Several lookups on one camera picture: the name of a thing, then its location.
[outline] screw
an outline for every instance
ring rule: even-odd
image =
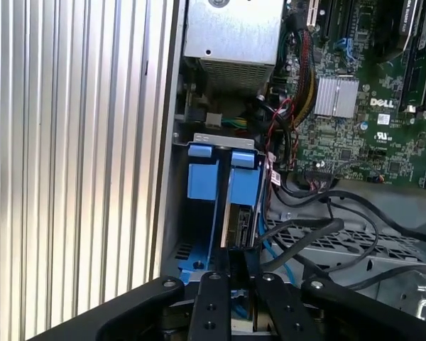
[[[212,274],[212,275],[210,275],[208,278],[210,278],[210,279],[220,279],[220,278],[221,278],[221,276],[220,276],[220,275],[218,275],[218,274]]]
[[[313,281],[311,282],[311,286],[313,286],[316,289],[322,289],[324,287],[324,284],[319,281]]]
[[[292,219],[292,213],[290,212],[282,212],[280,216],[281,222],[288,222]]]
[[[275,279],[275,276],[273,276],[272,274],[264,274],[262,278],[265,279],[266,281],[271,282],[273,279]]]
[[[229,0],[209,0],[209,2],[216,7],[224,7],[229,3]]]
[[[166,281],[166,282],[164,282],[163,283],[163,285],[166,287],[166,288],[172,288],[173,286],[175,286],[175,282],[174,281],[171,281],[171,280],[168,280],[168,281]]]

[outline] silver heatsink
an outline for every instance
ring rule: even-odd
[[[278,54],[285,0],[190,0],[184,56],[196,58],[215,90],[255,94]]]
[[[314,114],[352,119],[355,114],[358,88],[358,80],[321,77]]]

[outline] motherboard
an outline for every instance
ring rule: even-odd
[[[332,173],[344,162],[365,161],[369,166],[357,163],[344,170],[344,178],[373,182],[372,170],[377,170],[385,184],[426,188],[426,53],[421,53],[426,50],[426,1],[414,14],[419,38],[390,58],[376,56],[376,41],[386,34],[378,31],[378,0],[293,0],[288,6],[311,15],[312,3],[319,94],[315,110],[297,128],[297,171]],[[298,62],[290,40],[288,45],[285,65],[273,81],[286,84],[292,94]],[[328,107],[331,91],[338,102]]]

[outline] black mount arm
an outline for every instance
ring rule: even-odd
[[[258,256],[255,249],[222,249],[217,271],[205,273],[199,283],[184,287],[176,278],[157,278],[32,340],[154,341],[181,330],[181,340],[192,341],[426,341],[425,321],[324,278],[311,278],[301,289],[284,284],[278,275],[262,273]],[[238,288],[247,290],[253,301],[254,322],[261,318],[258,310],[268,313],[272,335],[231,334],[231,290]],[[328,317],[336,336],[321,332],[313,310]],[[352,334],[341,333],[337,325]]]

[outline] ribbed metal surface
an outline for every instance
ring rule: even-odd
[[[321,77],[314,113],[327,117],[353,118],[358,87],[358,80]]]
[[[225,63],[215,60],[200,60],[207,71],[209,81],[216,90],[222,92],[259,91],[270,77],[273,66]]]
[[[0,0],[1,341],[148,280],[172,5]]]

